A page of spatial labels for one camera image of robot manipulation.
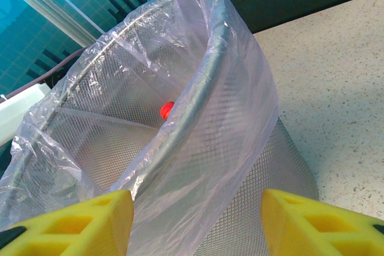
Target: floor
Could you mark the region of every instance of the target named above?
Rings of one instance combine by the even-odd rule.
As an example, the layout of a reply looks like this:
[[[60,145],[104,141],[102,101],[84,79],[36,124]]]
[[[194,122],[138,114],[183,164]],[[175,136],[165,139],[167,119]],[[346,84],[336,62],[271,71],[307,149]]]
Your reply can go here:
[[[384,0],[353,0],[255,35],[320,200],[381,219],[383,11]]]

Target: mesh trash can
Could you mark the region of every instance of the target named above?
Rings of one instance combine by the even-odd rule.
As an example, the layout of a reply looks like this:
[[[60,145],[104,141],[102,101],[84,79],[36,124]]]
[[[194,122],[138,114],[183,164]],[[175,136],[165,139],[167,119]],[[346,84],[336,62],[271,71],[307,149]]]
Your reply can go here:
[[[278,120],[268,63],[229,0],[132,11],[30,109],[12,154],[2,228],[129,189],[130,255],[266,255],[262,191],[317,198]]]

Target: red object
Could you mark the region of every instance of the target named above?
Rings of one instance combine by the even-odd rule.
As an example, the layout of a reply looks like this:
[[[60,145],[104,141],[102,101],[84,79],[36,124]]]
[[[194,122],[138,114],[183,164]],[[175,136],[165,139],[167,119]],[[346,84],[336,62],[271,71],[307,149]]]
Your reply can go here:
[[[167,120],[169,113],[174,105],[175,103],[173,101],[170,101],[168,103],[165,103],[164,106],[162,106],[162,108],[160,109],[160,116],[164,120]]]

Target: cable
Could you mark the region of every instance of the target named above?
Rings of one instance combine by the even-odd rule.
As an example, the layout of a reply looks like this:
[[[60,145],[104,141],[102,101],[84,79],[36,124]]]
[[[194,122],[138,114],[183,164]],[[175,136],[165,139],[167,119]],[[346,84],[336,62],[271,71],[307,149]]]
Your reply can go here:
[[[75,57],[79,56],[80,54],[82,54],[84,52],[84,50],[87,49],[87,47],[85,48],[81,48],[75,52],[73,52],[71,55],[67,56],[63,61],[61,61],[58,65],[56,65],[55,67],[53,67],[51,70],[49,70],[48,72],[44,73],[42,76],[36,78],[35,80],[27,83],[26,85],[16,89],[15,91],[12,91],[11,93],[9,93],[8,95],[6,95],[6,99],[10,99],[12,97],[14,97],[15,95],[19,94],[20,92],[23,92],[24,90],[30,88],[31,86],[43,81],[45,78],[51,76],[53,73],[55,73],[56,71],[58,71],[61,67],[63,67],[65,64],[67,64],[68,62],[70,62],[72,59],[74,59]],[[0,99],[0,103],[3,103],[5,101],[5,99],[1,98]]]

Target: clear plastic bag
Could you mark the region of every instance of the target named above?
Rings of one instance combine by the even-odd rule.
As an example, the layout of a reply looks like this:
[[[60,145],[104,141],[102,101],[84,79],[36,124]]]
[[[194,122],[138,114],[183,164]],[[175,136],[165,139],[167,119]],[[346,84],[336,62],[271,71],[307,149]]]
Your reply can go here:
[[[150,1],[25,115],[0,180],[0,227],[129,189],[130,255],[190,255],[277,115],[268,63],[229,0]]]

